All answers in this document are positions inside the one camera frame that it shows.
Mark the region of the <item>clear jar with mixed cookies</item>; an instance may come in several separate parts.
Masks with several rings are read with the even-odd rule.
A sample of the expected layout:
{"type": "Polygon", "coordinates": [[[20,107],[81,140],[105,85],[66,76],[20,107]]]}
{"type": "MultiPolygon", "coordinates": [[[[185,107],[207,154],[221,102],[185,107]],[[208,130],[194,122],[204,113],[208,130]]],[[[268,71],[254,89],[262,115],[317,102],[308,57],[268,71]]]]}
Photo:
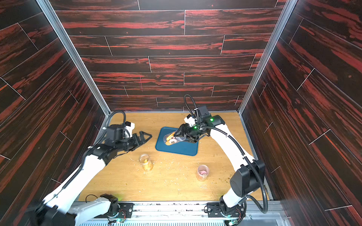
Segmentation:
{"type": "Polygon", "coordinates": [[[179,143],[179,141],[176,139],[176,137],[173,136],[174,133],[175,132],[172,132],[172,133],[166,134],[164,136],[163,141],[164,141],[165,145],[171,146],[171,145],[179,143]]]}

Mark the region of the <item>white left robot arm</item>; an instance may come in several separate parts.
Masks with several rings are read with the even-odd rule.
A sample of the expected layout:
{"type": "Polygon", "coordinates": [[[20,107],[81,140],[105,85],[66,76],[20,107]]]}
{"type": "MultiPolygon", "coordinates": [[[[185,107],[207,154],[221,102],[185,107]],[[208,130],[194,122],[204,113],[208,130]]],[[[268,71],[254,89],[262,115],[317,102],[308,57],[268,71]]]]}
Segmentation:
{"type": "Polygon", "coordinates": [[[88,183],[111,160],[136,150],[151,138],[151,134],[143,131],[139,134],[130,134],[126,129],[121,129],[120,132],[103,132],[85,152],[81,165],[58,188],[45,196],[40,204],[28,209],[31,225],[79,226],[99,215],[109,218],[118,216],[118,199],[112,195],[102,195],[79,208],[71,206],[88,183]]]}

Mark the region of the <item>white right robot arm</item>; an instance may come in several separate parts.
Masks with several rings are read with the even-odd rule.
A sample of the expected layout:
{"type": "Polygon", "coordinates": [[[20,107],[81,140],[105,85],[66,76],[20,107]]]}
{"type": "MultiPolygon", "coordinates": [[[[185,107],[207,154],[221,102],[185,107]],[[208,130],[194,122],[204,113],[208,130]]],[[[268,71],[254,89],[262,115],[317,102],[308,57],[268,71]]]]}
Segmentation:
{"type": "Polygon", "coordinates": [[[211,137],[224,151],[235,171],[230,179],[231,188],[219,200],[224,215],[230,215],[237,205],[247,199],[251,199],[262,213],[268,212],[268,198],[264,188],[265,164],[247,153],[220,116],[208,114],[196,119],[195,115],[188,115],[172,137],[189,143],[211,137]]]}

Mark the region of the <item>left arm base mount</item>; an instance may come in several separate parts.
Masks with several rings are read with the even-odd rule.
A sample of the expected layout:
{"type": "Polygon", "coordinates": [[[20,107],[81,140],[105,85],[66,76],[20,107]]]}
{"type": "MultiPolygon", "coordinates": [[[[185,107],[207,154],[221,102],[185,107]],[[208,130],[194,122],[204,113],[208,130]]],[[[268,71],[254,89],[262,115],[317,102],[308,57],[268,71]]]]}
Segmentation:
{"type": "Polygon", "coordinates": [[[110,201],[110,207],[105,214],[98,215],[95,219],[105,219],[110,226],[111,224],[124,223],[127,218],[132,217],[134,203],[119,202],[117,197],[109,194],[103,194],[100,197],[110,201]]]}

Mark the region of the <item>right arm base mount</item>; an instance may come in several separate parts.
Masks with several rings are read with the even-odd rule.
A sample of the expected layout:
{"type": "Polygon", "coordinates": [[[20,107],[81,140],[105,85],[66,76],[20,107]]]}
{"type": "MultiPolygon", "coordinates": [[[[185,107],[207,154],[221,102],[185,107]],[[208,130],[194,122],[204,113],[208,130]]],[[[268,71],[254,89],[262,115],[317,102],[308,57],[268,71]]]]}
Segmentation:
{"type": "Polygon", "coordinates": [[[217,215],[220,217],[231,218],[234,214],[236,219],[225,220],[225,226],[238,226],[241,221],[246,216],[247,202],[238,203],[234,207],[228,207],[222,198],[220,198],[219,203],[208,202],[203,209],[203,212],[208,215],[209,218],[217,218],[217,215]]]}

